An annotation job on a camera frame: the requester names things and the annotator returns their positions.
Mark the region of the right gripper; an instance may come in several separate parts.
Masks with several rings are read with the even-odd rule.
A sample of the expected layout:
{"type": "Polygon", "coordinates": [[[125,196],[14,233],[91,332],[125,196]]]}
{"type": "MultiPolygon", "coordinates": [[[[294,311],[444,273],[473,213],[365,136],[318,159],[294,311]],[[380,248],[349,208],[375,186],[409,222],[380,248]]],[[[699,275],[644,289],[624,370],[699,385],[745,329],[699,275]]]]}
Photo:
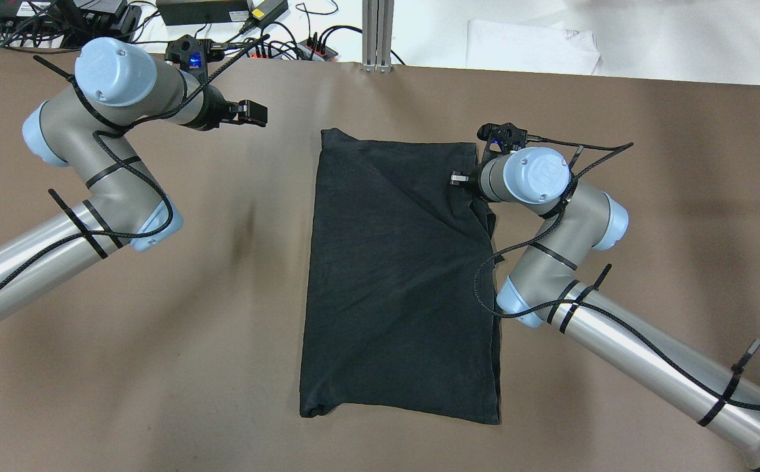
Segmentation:
{"type": "Polygon", "coordinates": [[[481,187],[481,173],[481,167],[476,167],[469,173],[453,170],[450,176],[449,185],[464,188],[474,197],[484,197],[485,194],[481,187]]]}

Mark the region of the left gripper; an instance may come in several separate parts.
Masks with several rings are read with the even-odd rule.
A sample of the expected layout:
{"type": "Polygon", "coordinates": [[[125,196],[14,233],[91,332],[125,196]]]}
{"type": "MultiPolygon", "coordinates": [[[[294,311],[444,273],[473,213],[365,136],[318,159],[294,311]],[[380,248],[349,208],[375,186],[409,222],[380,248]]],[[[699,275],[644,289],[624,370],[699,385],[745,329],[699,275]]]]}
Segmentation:
{"type": "Polygon", "coordinates": [[[268,108],[251,100],[237,103],[224,98],[217,87],[209,85],[204,89],[203,107],[199,113],[199,129],[212,130],[220,125],[256,125],[266,127],[268,108]]]}

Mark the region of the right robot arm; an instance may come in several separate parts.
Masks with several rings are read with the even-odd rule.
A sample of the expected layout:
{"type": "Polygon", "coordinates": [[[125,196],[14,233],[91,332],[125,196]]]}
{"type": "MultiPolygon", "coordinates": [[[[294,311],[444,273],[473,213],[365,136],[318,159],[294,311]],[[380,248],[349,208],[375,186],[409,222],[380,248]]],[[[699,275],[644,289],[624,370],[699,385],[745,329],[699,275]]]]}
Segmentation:
{"type": "MultiPolygon", "coordinates": [[[[760,340],[760,149],[633,151],[587,179],[631,213],[628,235],[580,277],[728,367],[760,340]]],[[[502,426],[458,440],[464,471],[744,471],[740,452],[554,326],[503,322],[502,426]]],[[[760,385],[760,348],[744,379],[760,385]]]]}

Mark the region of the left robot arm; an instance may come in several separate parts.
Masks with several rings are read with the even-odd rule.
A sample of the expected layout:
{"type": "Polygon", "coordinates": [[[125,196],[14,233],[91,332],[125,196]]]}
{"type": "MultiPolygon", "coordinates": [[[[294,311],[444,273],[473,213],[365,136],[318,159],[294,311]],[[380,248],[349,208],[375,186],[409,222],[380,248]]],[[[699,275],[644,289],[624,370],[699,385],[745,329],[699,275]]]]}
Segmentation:
{"type": "Polygon", "coordinates": [[[68,86],[22,132],[32,153],[73,170],[87,194],[69,204],[50,190],[56,215],[0,246],[0,322],[116,251],[143,252],[178,232],[180,210],[126,136],[151,121],[266,126],[265,106],[231,102],[214,86],[225,69],[199,79],[120,40],[83,46],[68,86]]]}

